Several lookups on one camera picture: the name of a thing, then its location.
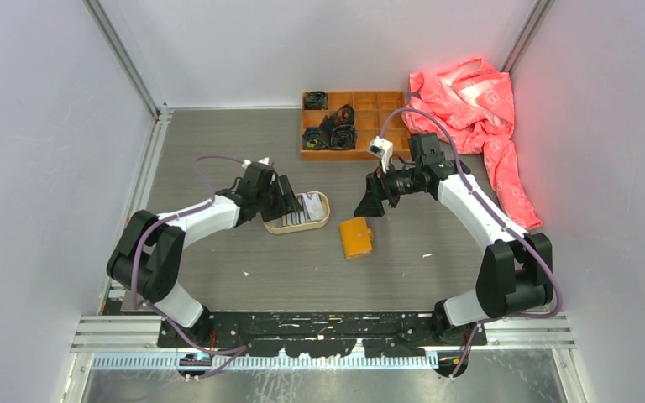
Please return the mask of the beige oval card tray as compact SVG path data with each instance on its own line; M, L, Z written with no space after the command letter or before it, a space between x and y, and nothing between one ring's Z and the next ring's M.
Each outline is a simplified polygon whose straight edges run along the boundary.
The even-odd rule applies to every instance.
M299 233L324 227L330 218L330 205L327 196L320 191L296 194L302 210L284 215L264 223L265 229L274 235Z

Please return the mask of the orange leather card holder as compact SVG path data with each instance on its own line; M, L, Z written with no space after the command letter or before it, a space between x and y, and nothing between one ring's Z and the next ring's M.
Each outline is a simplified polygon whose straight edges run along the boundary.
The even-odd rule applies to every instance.
M372 254L373 232L365 217L355 217L343 221L338 226L346 259L354 259Z

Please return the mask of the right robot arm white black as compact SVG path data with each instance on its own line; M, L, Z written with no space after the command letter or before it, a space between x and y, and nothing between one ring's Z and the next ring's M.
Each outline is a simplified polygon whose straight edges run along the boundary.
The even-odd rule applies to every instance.
M449 160L433 133L409 139L411 162L397 169L392 142L377 137L368 147L380 160L365 177L356 217L383 217L384 202L395 207L404 195L427 193L458 218L483 254L475 286L439 301L431 315L433 336L451 345L483 321L522 314L553 300L552 245L542 234L515 224L480 189L461 161Z

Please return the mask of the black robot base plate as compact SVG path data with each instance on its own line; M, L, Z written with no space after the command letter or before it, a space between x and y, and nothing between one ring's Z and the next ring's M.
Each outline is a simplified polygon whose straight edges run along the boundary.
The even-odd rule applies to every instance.
M429 349L484 345L473 323L443 329L426 311L216 311L193 341L205 348L245 346L250 357L280 353L313 359L347 357L360 346L366 358L422 356Z

